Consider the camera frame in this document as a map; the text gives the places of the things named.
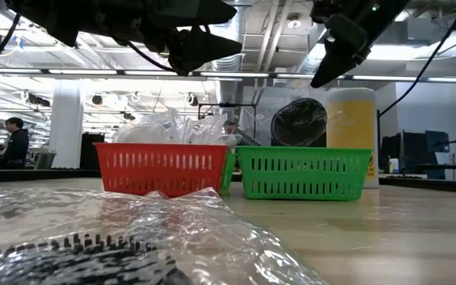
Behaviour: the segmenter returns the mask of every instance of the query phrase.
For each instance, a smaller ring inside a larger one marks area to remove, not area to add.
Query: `wooden table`
[[[0,186],[102,189],[99,179]],[[456,284],[456,193],[382,186],[355,202],[247,200],[233,183],[225,200],[332,285]]]

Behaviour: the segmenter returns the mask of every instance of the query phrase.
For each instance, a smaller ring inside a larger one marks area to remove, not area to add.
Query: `plastic basket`
[[[372,150],[240,146],[250,199],[357,200]]]
[[[228,154],[226,158],[225,171],[222,174],[221,192],[227,192],[230,189],[231,177],[234,175],[234,167],[236,161],[236,154]]]
[[[228,146],[98,143],[105,191],[169,197],[220,189]]]

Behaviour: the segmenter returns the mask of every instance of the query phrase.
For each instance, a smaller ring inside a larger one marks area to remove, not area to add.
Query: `white container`
[[[365,188],[378,188],[376,94],[372,89],[343,89],[327,97],[327,147],[372,149]]]
[[[390,173],[399,173],[399,159],[391,158],[389,160],[389,172]]]

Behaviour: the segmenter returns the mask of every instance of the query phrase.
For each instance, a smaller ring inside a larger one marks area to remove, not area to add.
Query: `person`
[[[20,118],[9,118],[6,121],[6,130],[12,133],[8,140],[8,147],[1,159],[2,169],[23,169],[29,148],[28,130],[22,129],[24,121]]]

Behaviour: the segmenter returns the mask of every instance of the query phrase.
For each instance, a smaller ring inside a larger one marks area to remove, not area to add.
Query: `yellow label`
[[[327,147],[374,149],[373,101],[344,101],[330,103],[327,108]],[[377,177],[374,151],[367,166],[367,180]]]

